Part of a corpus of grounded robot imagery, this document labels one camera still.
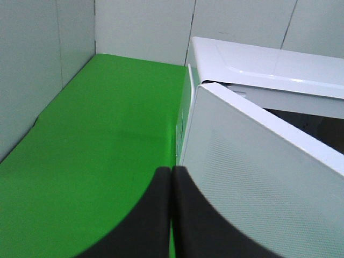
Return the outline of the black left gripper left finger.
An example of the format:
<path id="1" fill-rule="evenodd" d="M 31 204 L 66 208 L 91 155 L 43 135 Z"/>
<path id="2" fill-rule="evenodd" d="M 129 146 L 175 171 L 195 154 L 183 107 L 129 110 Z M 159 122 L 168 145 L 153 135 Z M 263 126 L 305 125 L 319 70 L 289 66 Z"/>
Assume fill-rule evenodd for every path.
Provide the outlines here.
<path id="1" fill-rule="evenodd" d="M 168 257 L 171 169 L 159 167 L 126 217 L 77 257 Z"/>

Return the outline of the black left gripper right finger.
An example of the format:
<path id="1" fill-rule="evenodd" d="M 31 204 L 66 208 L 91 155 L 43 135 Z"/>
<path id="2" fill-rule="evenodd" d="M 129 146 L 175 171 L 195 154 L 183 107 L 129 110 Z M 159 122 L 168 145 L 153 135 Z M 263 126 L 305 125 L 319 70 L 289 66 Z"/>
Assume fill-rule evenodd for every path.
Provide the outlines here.
<path id="1" fill-rule="evenodd" d="M 175 166 L 173 237 L 176 257 L 276 257 L 232 226 L 206 200 L 186 167 Z"/>

